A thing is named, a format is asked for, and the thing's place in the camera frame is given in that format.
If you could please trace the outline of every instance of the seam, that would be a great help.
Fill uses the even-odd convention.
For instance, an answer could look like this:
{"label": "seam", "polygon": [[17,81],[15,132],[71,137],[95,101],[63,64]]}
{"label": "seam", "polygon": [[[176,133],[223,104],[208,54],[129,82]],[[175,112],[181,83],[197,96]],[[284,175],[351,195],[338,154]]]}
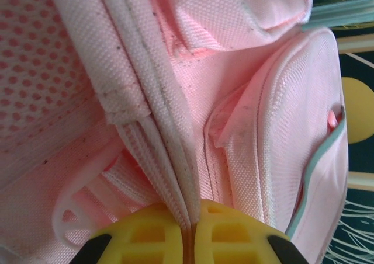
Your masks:
{"label": "seam", "polygon": [[124,86],[118,86],[117,89],[112,89],[112,90],[109,90],[107,92],[98,92],[97,95],[98,96],[103,96],[105,98],[105,97],[107,97],[108,94],[118,93],[118,92],[121,93],[121,90],[130,89],[130,88],[132,88],[135,85],[138,85],[138,81],[134,81],[134,82],[132,82],[130,84],[126,84]]}
{"label": "seam", "polygon": [[[313,41],[313,39],[315,38],[315,37],[317,37],[318,35],[320,35],[320,34],[323,34],[325,32],[325,30],[324,29],[322,29],[322,30],[317,30],[317,31],[315,31],[314,33],[312,33],[311,35],[308,35],[308,37],[307,37],[307,40],[305,41],[305,37],[303,37],[302,38],[302,45],[301,46],[297,46],[297,48],[296,48],[296,46],[295,46],[295,41],[293,41],[293,42],[289,42],[289,44],[287,45],[287,46],[285,46],[286,48],[284,49],[284,50],[282,50],[282,52],[279,54],[279,56],[276,58],[276,60],[275,60],[275,62],[277,62],[277,61],[279,61],[280,60],[280,58],[282,58],[283,57],[283,55],[285,54],[285,53],[287,53],[287,57],[286,57],[286,59],[283,59],[283,62],[284,61],[286,61],[286,64],[288,64],[289,63],[289,61],[294,57],[294,56],[296,56],[297,54],[299,54],[301,51],[303,51],[312,41]],[[280,78],[280,76],[282,75],[282,73],[284,72],[284,70],[285,70],[285,67],[286,67],[286,64],[284,64],[284,65],[281,65],[281,67],[279,68],[279,67],[277,67],[277,68],[275,68],[274,67],[274,65],[272,64],[271,65],[271,67],[267,70],[267,72],[266,72],[266,77],[265,77],[265,79],[264,79],[264,81],[263,81],[263,83],[262,83],[262,86],[261,86],[261,90],[260,90],[260,93],[259,93],[259,102],[258,102],[258,106],[257,106],[257,115],[256,115],[256,120],[255,120],[255,125],[256,125],[256,128],[255,128],[255,130],[256,130],[256,141],[257,141],[257,143],[256,143],[256,155],[257,155],[257,158],[259,158],[259,150],[258,150],[258,148],[257,148],[257,144],[258,144],[258,135],[259,135],[259,127],[260,127],[260,123],[259,123],[259,120],[260,120],[260,114],[263,114],[262,113],[262,111],[260,112],[260,110],[261,110],[261,102],[262,102],[262,99],[263,99],[263,94],[264,94],[264,90],[265,90],[265,87],[266,87],[266,85],[267,85],[267,83],[269,82],[268,81],[268,76],[269,75],[275,75],[275,77],[276,77],[276,81],[275,82],[273,82],[273,83],[275,83],[275,85],[274,86],[272,86],[273,88],[278,88],[279,87],[279,84],[280,84],[280,82],[281,82],[281,78]],[[271,109],[271,119],[273,118],[273,113],[274,113],[274,95],[272,94],[272,90],[270,91],[270,94],[269,94],[270,96],[271,96],[271,104],[272,104],[272,109]]]}
{"label": "seam", "polygon": [[145,109],[149,109],[148,105],[147,105],[147,102],[146,101],[143,101],[137,105],[134,105],[134,107],[132,109],[120,109],[120,110],[116,110],[116,111],[105,111],[107,114],[117,114],[117,113],[120,113],[120,112],[135,112],[138,108],[142,107],[145,108]]}
{"label": "seam", "polygon": [[[139,160],[140,158],[142,158],[142,156],[140,155],[140,151],[139,151],[140,148],[139,148],[138,144],[136,143],[136,140],[134,139],[134,138],[136,138],[136,135],[135,135],[135,132],[134,132],[133,130],[134,130],[134,129],[139,129],[140,132],[143,133],[143,132],[141,131],[143,128],[142,128],[142,126],[141,126],[141,124],[140,124],[139,122],[133,123],[133,124],[131,124],[131,125],[134,126],[134,127],[131,128],[131,127],[130,127],[130,124],[120,125],[120,127],[123,129],[123,131],[124,131],[124,133],[125,133],[125,136],[127,137],[128,141],[129,141],[129,144],[130,144],[130,147],[131,147],[130,150],[132,150],[132,151],[134,152],[134,154],[132,154],[132,155],[134,156],[134,159],[135,159],[135,160],[137,161],[137,163],[140,165],[140,168],[141,168],[143,174],[145,174],[145,176],[147,177],[147,179],[150,181],[152,187],[155,189],[155,186],[156,186],[156,185],[154,185],[154,184],[151,182],[150,177],[145,173],[145,171],[144,171],[144,169],[143,169],[143,167],[145,167],[145,168],[147,167],[146,160],[144,160],[144,159],[143,159],[143,160]],[[147,136],[146,136],[146,134],[144,134],[144,138],[143,138],[143,140],[144,140],[144,141],[147,141]],[[155,155],[155,154],[153,154],[153,153],[151,152],[150,158],[151,158],[152,161],[156,162],[157,168],[159,168],[160,165],[157,164],[157,163],[159,163],[159,162],[157,162],[157,159],[156,159],[156,157],[155,157],[154,155]],[[164,185],[164,186],[167,186],[168,184],[167,184],[167,182],[166,182],[166,180],[165,180],[164,175],[162,174],[162,172],[159,172],[159,174],[160,174],[159,179],[161,180],[161,184]],[[175,207],[178,207],[178,203],[177,203],[176,200],[173,198],[173,195],[172,195],[172,193],[171,193],[171,191],[170,191],[170,188],[165,187],[165,192],[166,192],[165,195],[167,195],[168,198],[169,198],[169,202],[172,203],[172,204],[174,204]],[[178,215],[179,215],[179,218],[181,219],[183,225],[187,227],[187,224],[186,224],[186,222],[185,222],[185,219],[184,219],[184,217],[183,217],[183,215],[182,215],[182,213],[181,213],[180,211],[178,211]]]}
{"label": "seam", "polygon": [[[220,114],[220,113],[222,113],[222,111],[224,110],[224,108],[226,107],[226,105],[224,105],[223,107],[221,107],[220,108],[220,110],[218,111],[218,112],[214,112],[213,111],[213,113],[212,113],[212,116],[211,117],[213,117],[213,118],[215,118],[218,114]],[[218,150],[218,152],[220,152],[219,151],[219,149],[218,148],[216,148],[215,146],[214,146],[214,144],[213,144],[213,140],[210,140],[210,142],[211,142],[211,144],[212,144],[212,146],[213,146],[213,148],[215,148],[216,150]],[[213,174],[214,174],[214,181],[215,181],[215,183],[216,183],[216,192],[217,192],[217,195],[218,195],[218,199],[219,199],[219,201],[220,202],[223,202],[221,199],[222,199],[222,196],[221,196],[221,194],[220,194],[220,191],[218,190],[218,181],[217,181],[217,169],[216,169],[216,162],[215,162],[215,160],[214,160],[214,158],[213,158],[213,153],[211,152],[210,154],[210,159],[211,159],[211,161],[212,161],[212,164],[213,164]],[[227,158],[227,154],[226,154],[226,150],[224,150],[224,156],[225,156],[225,159],[226,159],[226,164],[227,164],[227,175],[228,175],[228,177],[230,178],[230,170],[229,170],[229,167],[228,167],[228,158]],[[233,190],[232,190],[232,188],[231,188],[231,180],[229,181],[229,184],[230,184],[230,190],[231,190],[231,203],[233,204],[233,198],[232,198],[232,192],[233,192]]]}
{"label": "seam", "polygon": [[[204,153],[205,153],[205,156],[207,155],[207,148],[206,147],[209,147],[207,145],[209,145],[209,129],[208,129],[208,132],[207,132],[207,139],[204,139],[204,142],[205,142],[205,146],[204,146]],[[213,191],[213,186],[212,186],[212,175],[214,176],[214,182],[216,184],[216,194],[218,196],[218,201],[221,202],[221,196],[220,196],[220,192],[218,191],[218,183],[217,183],[217,172],[216,172],[216,164],[214,163],[214,160],[213,160],[213,154],[212,152],[209,152],[208,156],[210,157],[210,160],[213,164],[213,169],[210,170],[209,168],[209,164],[208,164],[208,161],[206,161],[206,166],[207,166],[207,170],[208,170],[208,175],[209,175],[209,180],[210,180],[210,190],[212,191],[212,196],[214,197],[215,196],[215,193]]]}
{"label": "seam", "polygon": [[56,118],[57,119],[54,119],[54,120],[50,120],[47,125],[45,125],[44,127],[41,127],[38,129],[37,132],[35,133],[30,133],[28,134],[27,137],[24,141],[19,141],[18,143],[16,143],[12,148],[10,149],[6,149],[6,150],[0,150],[0,153],[1,154],[8,154],[14,150],[16,150],[17,148],[19,148],[21,145],[23,144],[26,144],[27,142],[29,142],[33,137],[41,134],[43,131],[47,130],[48,128],[50,128],[51,126],[55,125],[56,123],[58,123],[60,120],[62,120],[66,115],[72,113],[73,111],[76,111],[78,108],[80,108],[84,103],[86,103],[90,98],[92,98],[94,96],[93,94],[93,90],[89,90],[89,92],[86,93],[86,95],[83,97],[83,100],[80,100],[79,104],[74,107],[73,109],[71,110],[67,110],[66,112],[58,115]]}

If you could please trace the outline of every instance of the pink fabric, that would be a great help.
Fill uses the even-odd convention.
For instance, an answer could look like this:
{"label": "pink fabric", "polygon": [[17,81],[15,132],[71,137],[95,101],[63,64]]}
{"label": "pink fabric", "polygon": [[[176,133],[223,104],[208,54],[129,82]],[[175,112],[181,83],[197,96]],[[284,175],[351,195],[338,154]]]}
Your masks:
{"label": "pink fabric", "polygon": [[335,231],[336,220],[339,219],[344,206],[347,191],[348,144],[347,127],[345,122],[342,124],[343,132],[314,167],[305,212],[292,236],[292,241],[309,263],[321,263],[323,260]]}
{"label": "pink fabric", "polygon": [[[201,197],[288,227],[303,172],[329,135],[329,111],[344,106],[332,33],[300,30],[312,0],[2,1],[9,8],[1,24],[0,229],[8,257],[71,259],[53,234],[53,208],[61,200],[74,204],[75,194],[64,189],[86,157],[118,136],[135,160],[119,156],[105,173],[80,178],[76,194],[91,202],[77,212],[90,204],[90,218],[100,212],[115,219],[86,191],[95,195],[104,183],[131,211],[163,199],[186,237]],[[345,186],[337,182],[347,162],[340,172],[333,163],[347,158],[344,132],[313,172],[308,190],[323,190],[317,203],[306,201],[295,227],[292,240],[310,263],[324,249],[312,243],[326,244],[321,235],[340,211],[331,206],[324,231],[315,230],[323,195],[329,204],[342,200]],[[68,208],[58,221],[79,219]],[[85,229],[68,239],[81,244]]]}

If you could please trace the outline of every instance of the pink zipper pull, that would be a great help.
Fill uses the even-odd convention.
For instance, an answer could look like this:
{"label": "pink zipper pull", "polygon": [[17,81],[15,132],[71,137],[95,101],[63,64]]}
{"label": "pink zipper pull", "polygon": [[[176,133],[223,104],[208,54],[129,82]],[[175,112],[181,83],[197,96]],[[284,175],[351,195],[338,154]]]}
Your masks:
{"label": "pink zipper pull", "polygon": [[328,127],[330,128],[330,131],[335,130],[335,128],[338,126],[338,120],[337,117],[335,116],[335,113],[330,110],[328,113]]}

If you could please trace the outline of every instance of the woven nylon fabric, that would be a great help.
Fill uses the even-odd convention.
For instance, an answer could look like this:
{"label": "woven nylon fabric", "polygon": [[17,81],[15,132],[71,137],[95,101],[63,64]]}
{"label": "woven nylon fabric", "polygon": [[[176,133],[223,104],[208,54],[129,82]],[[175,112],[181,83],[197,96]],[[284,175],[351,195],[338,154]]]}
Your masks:
{"label": "woven nylon fabric", "polygon": [[[325,30],[321,33],[314,33],[313,35],[321,35],[322,37],[321,40],[316,39],[316,46],[313,46],[312,44],[314,42],[311,42],[305,50],[301,51],[302,54],[300,54],[300,57],[296,55],[294,57],[295,61],[289,61],[288,68],[283,73],[284,78],[282,78],[282,82],[280,81],[280,83],[284,82],[286,88],[290,86],[290,89],[284,92],[282,88],[279,88],[280,92],[284,93],[285,96],[279,95],[276,97],[277,102],[283,101],[282,111],[280,113],[274,112],[274,115],[272,115],[272,110],[270,108],[263,108],[262,118],[258,120],[258,128],[253,131],[254,133],[258,133],[258,144],[260,146],[258,164],[261,170],[258,174],[262,176],[262,179],[254,180],[250,185],[243,185],[243,183],[238,183],[248,180],[248,175],[243,173],[243,169],[253,164],[255,160],[248,160],[246,164],[238,164],[240,160],[248,158],[248,154],[245,150],[243,151],[243,149],[237,147],[236,149],[225,152],[223,148],[217,148],[219,146],[211,145],[209,141],[209,129],[207,128],[207,125],[210,125],[211,122],[207,124],[207,120],[212,110],[221,99],[230,95],[232,91],[251,80],[256,71],[262,67],[262,64],[272,52],[274,52],[274,49],[279,49],[281,45],[290,40],[291,37],[296,36],[299,30],[297,28],[291,29],[287,39],[277,42],[277,45],[270,44],[267,46],[268,48],[262,47],[231,53],[217,53],[199,48],[190,49],[192,53],[189,53],[186,50],[189,45],[186,41],[183,41],[183,33],[181,33],[183,32],[183,27],[175,23],[175,14],[170,12],[170,9],[173,8],[173,3],[169,2],[168,5],[167,0],[151,1],[155,7],[155,15],[162,27],[175,75],[187,96],[192,111],[201,195],[229,205],[232,204],[233,206],[242,204],[240,207],[241,209],[246,208],[246,210],[244,210],[245,212],[252,212],[252,214],[260,220],[262,219],[265,221],[265,219],[267,219],[269,224],[274,224],[275,226],[279,226],[282,230],[285,230],[293,210],[295,209],[300,187],[300,178],[303,174],[306,162],[328,133],[328,112],[332,109],[338,114],[340,112],[338,107],[344,104],[342,100],[336,43],[333,36],[331,33],[323,34]],[[293,42],[297,44],[301,43],[303,40],[307,41],[308,39],[312,39],[312,37],[308,37],[308,35],[311,35],[311,33],[300,36],[300,40],[295,40]],[[333,51],[330,51],[327,46],[325,47],[325,43],[327,43]],[[280,66],[284,65],[277,63],[273,66],[274,70]],[[330,66],[330,68],[325,72],[325,75],[322,76],[321,72],[326,70],[324,67],[328,66]],[[303,79],[303,75],[309,76],[309,78]],[[270,78],[269,86],[271,86],[271,88],[277,87],[277,84],[272,83],[274,78],[275,77]],[[320,78],[323,79],[322,84],[325,88],[321,90],[321,95],[319,95],[319,98],[324,99],[322,106],[318,107],[316,105],[316,96],[313,95],[315,92],[307,90],[307,86],[309,84],[308,82],[311,82],[310,85],[312,87],[319,89],[320,85],[318,83]],[[242,93],[239,92],[236,98],[239,98],[241,94]],[[266,94],[264,94],[264,99],[261,100],[262,105],[268,103],[269,99],[266,100]],[[299,102],[308,105],[305,107],[307,111],[302,111],[303,106],[297,105]],[[268,105],[271,107],[276,106],[275,104],[276,103],[272,103]],[[230,108],[227,112],[223,112],[223,114],[227,113],[227,116],[229,116],[229,110]],[[309,121],[307,124],[303,122],[305,113],[310,113],[306,118]],[[272,118],[272,124],[266,122],[266,119],[270,118],[270,116],[276,118],[276,115],[279,115],[281,119]],[[300,148],[298,150],[300,159],[297,160],[290,158],[295,146],[293,146],[294,144],[292,141],[286,141],[287,137],[285,136],[285,134],[287,134],[289,138],[296,140],[296,137],[292,135],[291,127],[293,122],[297,125],[297,133],[300,133],[300,127],[312,127],[310,132],[306,134],[308,136],[306,142],[303,143],[302,140],[298,140],[297,144],[295,144],[296,148]],[[265,128],[261,131],[263,126],[266,126],[266,129],[271,129],[272,132],[270,133]],[[238,129],[233,128],[233,133],[236,133],[236,137],[239,138],[238,140],[245,141],[240,138],[242,135],[237,131]],[[206,153],[206,150],[214,147],[217,148],[216,152],[219,153],[219,156],[212,158]],[[290,151],[286,157],[287,160],[289,160],[289,166],[291,166],[288,169],[285,167],[285,160],[279,155],[282,153],[283,149],[285,150],[284,152]],[[227,154],[231,154],[231,166],[236,169],[238,174],[236,182],[233,182],[230,177],[230,163],[228,163],[227,158],[225,158]],[[277,166],[280,168],[280,173],[276,171]],[[253,186],[258,188],[258,192],[254,195],[250,195],[248,189],[253,189]],[[272,201],[273,196],[277,196],[275,201]],[[265,205],[265,208],[271,207],[272,205],[270,202],[272,201],[273,208],[268,208],[268,214],[271,216],[266,216],[266,213],[263,213],[263,216],[261,216],[262,208],[256,206],[254,202],[256,199],[259,199],[258,204]]]}
{"label": "woven nylon fabric", "polygon": [[157,203],[160,197],[156,194],[151,183],[143,174],[140,166],[126,153],[119,156],[113,167],[102,175],[118,189],[121,189],[128,199],[141,206]]}
{"label": "woven nylon fabric", "polygon": [[337,45],[327,29],[301,34],[273,66],[259,107],[258,148],[260,168],[271,173],[276,226],[284,231],[303,170],[329,134],[328,113],[341,114],[344,100]]}
{"label": "woven nylon fabric", "polygon": [[110,123],[150,113],[102,0],[54,0]]}
{"label": "woven nylon fabric", "polygon": [[312,0],[168,0],[190,51],[239,50],[276,41],[310,16]]}
{"label": "woven nylon fabric", "polygon": [[[129,59],[133,63],[152,110],[155,124],[160,131],[162,140],[159,140],[158,144],[165,145],[167,160],[171,161],[178,180],[178,185],[172,187],[180,188],[188,216],[194,224],[199,216],[200,202],[189,110],[170,67],[153,9],[149,0],[105,1],[115,24],[120,29],[119,33],[125,41]],[[124,8],[122,7],[124,3],[128,5],[128,13],[120,12]],[[144,125],[143,129],[149,137],[153,137],[155,131],[147,131]]]}
{"label": "woven nylon fabric", "polygon": [[146,120],[148,124],[147,134],[142,129],[141,123],[126,125],[119,128],[119,134],[127,145],[130,153],[137,160],[139,165],[148,176],[157,193],[171,208],[177,222],[185,230],[189,227],[188,212],[183,196],[178,188],[173,185],[178,184],[170,161],[167,158],[165,147],[160,144],[160,135],[152,119]]}
{"label": "woven nylon fabric", "polygon": [[263,84],[269,70],[288,49],[292,40],[280,47],[276,53],[254,73],[250,81],[225,98],[213,111],[205,140],[211,141],[207,149],[207,165],[215,177],[221,176],[224,167],[215,160],[226,160],[230,178],[233,206],[262,222],[276,227],[274,203],[269,169],[260,166],[258,131],[258,109]]}
{"label": "woven nylon fabric", "polygon": [[319,264],[323,260],[347,195],[347,127],[346,122],[341,124],[344,125],[342,132],[328,150],[325,150],[314,167],[310,177],[305,212],[291,239],[308,263]]}
{"label": "woven nylon fabric", "polygon": [[[3,189],[0,244],[24,258],[25,263],[68,263],[76,252],[64,246],[53,233],[51,215],[55,202],[84,159],[116,136],[115,128],[101,121],[44,164]],[[75,232],[71,237],[81,243],[87,235]]]}

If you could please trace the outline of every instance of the pink polka dot fabric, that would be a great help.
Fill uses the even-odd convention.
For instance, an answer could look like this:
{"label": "pink polka dot fabric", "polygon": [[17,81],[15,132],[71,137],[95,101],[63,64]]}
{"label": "pink polka dot fabric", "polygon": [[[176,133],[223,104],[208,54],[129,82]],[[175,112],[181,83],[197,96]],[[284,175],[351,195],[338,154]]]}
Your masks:
{"label": "pink polka dot fabric", "polygon": [[1,0],[0,136],[16,140],[87,89],[89,78],[52,0]]}

